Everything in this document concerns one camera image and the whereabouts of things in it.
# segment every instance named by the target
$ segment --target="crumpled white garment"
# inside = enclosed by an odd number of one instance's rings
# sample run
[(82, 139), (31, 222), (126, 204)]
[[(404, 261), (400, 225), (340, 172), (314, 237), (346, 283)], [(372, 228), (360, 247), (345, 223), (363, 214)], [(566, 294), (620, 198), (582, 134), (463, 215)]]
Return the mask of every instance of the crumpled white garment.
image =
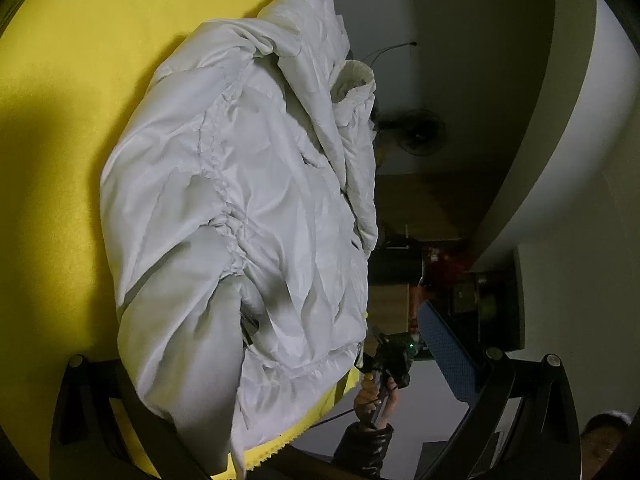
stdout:
[[(295, 425), (366, 334), (374, 79), (333, 0), (205, 22), (100, 181), (118, 348), (210, 474)], [(259, 323), (243, 347), (241, 312)]]

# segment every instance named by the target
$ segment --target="yellow tablecloth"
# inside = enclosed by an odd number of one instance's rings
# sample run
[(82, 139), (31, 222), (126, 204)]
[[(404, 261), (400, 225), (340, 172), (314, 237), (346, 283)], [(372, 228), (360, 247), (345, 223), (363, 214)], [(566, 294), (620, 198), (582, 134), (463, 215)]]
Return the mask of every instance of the yellow tablecloth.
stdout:
[[(211, 18), (255, 16), (269, 1), (26, 0), (0, 37), (0, 425), (40, 478), (67, 359), (117, 357), (98, 218), (104, 160), (187, 34)], [(248, 465), (341, 392), (247, 452)]]

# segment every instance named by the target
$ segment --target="person's arm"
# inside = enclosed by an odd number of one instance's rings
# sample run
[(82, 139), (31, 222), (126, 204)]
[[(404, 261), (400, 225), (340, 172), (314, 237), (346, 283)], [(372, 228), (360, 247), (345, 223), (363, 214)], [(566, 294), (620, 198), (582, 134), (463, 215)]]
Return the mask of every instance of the person's arm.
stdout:
[(394, 433), (394, 428), (388, 420), (398, 404), (399, 394), (396, 383), (389, 379), (388, 399), (376, 423), (378, 429), (368, 428), (363, 420), (380, 403), (379, 391), (372, 379), (372, 375), (366, 374), (362, 380), (360, 392), (353, 401), (355, 413), (360, 421), (354, 422), (346, 429), (335, 450), (332, 463), (366, 478), (379, 478), (386, 449)]

